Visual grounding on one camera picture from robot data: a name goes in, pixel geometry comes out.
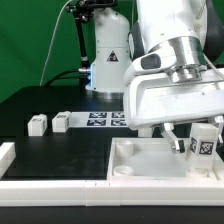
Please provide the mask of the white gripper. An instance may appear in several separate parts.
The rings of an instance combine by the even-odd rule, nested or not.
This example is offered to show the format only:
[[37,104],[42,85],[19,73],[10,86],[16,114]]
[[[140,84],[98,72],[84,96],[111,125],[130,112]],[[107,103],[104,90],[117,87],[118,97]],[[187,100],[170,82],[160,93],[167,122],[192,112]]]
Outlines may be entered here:
[[132,130],[160,125],[160,133],[174,154],[184,153],[182,139],[173,133],[174,124],[214,117],[218,144],[223,144],[224,80],[214,71],[202,73],[201,81],[172,83],[165,73],[136,77],[125,89],[123,107]]

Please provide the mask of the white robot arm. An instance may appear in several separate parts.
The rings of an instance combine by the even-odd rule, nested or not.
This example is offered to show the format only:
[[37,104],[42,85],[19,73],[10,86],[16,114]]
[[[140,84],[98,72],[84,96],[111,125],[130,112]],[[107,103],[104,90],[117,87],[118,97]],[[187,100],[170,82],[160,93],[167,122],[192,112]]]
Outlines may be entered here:
[[185,146],[175,124],[224,115],[224,73],[206,66],[210,27],[221,26],[210,0],[137,0],[137,22],[110,5],[93,12],[96,59],[87,90],[123,96],[133,130],[158,126],[173,151]]

